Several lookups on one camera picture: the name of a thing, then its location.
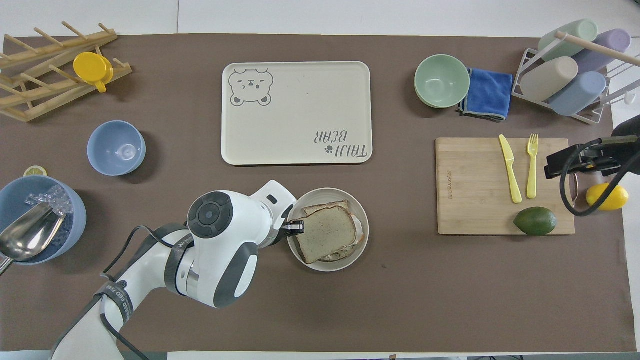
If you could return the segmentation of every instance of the beige cup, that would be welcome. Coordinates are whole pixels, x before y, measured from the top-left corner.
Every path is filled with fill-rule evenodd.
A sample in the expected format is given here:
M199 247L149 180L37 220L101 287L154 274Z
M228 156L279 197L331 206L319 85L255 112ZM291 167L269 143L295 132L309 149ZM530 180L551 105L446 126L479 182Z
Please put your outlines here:
M562 56L529 71L520 80L522 95L533 101L544 101L562 90L578 74L574 59Z

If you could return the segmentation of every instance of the fork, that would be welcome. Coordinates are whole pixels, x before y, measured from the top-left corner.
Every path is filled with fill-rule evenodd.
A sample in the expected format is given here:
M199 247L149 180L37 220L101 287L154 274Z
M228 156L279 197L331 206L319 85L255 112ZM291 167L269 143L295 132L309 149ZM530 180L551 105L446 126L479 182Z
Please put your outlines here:
M538 134L531 134L527 143L527 154L531 157L529 165L529 180L527 182L527 197L533 199L536 197L536 156L538 155Z

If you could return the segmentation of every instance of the plate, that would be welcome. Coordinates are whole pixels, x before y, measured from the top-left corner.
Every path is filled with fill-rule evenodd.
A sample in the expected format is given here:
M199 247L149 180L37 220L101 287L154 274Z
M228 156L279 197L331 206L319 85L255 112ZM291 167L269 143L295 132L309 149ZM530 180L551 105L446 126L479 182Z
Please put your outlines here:
M222 74L221 155L231 165L363 163L371 75L360 61L233 63Z
M349 202L349 212L354 214L362 223L362 232L364 233L364 239L357 245L355 252L351 256L337 261L316 261L315 263L307 264L298 250L296 240L292 236L287 238L287 242L289 242L291 252L293 252L293 254L296 256L296 259L313 270L322 272L334 272L342 270L347 266L353 264L360 257L360 255L362 255L364 249L367 247L367 243L369 242L369 219L367 218L367 213L364 211L364 208L362 207L360 202L358 202L356 198L351 196L351 194L334 188L316 189L306 193L300 199L298 199L296 205L293 207L293 209L291 209L291 212L289 213L288 220L296 220L305 217L303 208L306 208L307 206L322 205L329 202L341 200L347 200Z

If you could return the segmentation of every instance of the bear face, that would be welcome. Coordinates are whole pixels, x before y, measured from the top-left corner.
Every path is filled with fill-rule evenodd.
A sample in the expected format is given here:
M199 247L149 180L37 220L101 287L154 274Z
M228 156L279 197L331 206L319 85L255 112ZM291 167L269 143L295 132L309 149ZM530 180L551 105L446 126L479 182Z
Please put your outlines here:
M271 102L269 90L273 85L273 75L268 70L259 72L257 69L246 69L243 72L234 70L229 76L231 86L231 103L240 106L245 102L257 102L267 106Z

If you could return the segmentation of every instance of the towel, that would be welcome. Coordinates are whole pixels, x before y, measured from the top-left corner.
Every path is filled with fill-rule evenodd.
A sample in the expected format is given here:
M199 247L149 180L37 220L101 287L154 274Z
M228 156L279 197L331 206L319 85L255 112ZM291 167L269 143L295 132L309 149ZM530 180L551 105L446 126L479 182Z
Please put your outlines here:
M468 71L469 93L458 110L462 115L503 122L509 113L513 75L471 68Z

